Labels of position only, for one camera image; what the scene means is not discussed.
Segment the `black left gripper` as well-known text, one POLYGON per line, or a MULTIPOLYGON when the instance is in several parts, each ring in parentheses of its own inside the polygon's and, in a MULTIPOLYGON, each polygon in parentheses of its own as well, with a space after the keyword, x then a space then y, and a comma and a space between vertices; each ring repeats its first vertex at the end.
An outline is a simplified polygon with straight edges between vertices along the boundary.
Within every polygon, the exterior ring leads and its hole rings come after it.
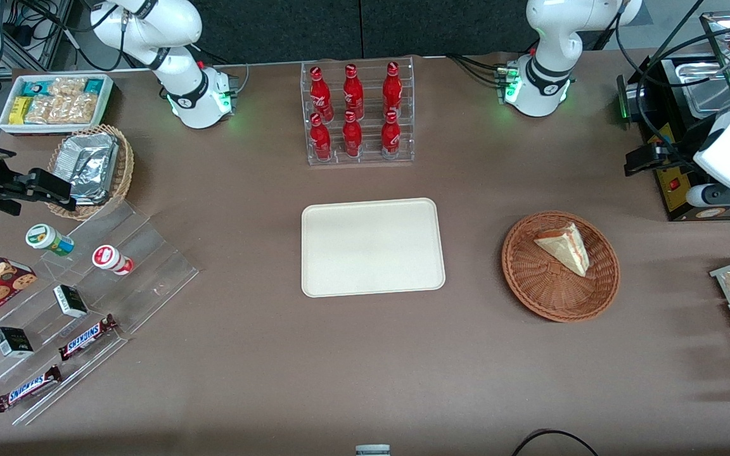
POLYGON ((628 178, 654 168, 657 171, 678 168, 682 174, 698 173, 693 153, 681 142, 647 142, 643 147, 625 154, 624 173, 628 178))

